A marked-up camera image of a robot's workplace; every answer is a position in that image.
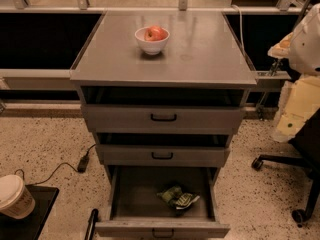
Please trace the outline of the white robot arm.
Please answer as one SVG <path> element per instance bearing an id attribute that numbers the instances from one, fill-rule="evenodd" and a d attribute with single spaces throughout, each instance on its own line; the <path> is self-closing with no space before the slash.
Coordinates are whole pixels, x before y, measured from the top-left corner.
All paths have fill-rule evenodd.
<path id="1" fill-rule="evenodd" d="M 268 55 L 287 59 L 300 77 L 282 87 L 272 138 L 294 138 L 320 108 L 320 4 L 314 5 L 294 30 L 272 46 Z"/>

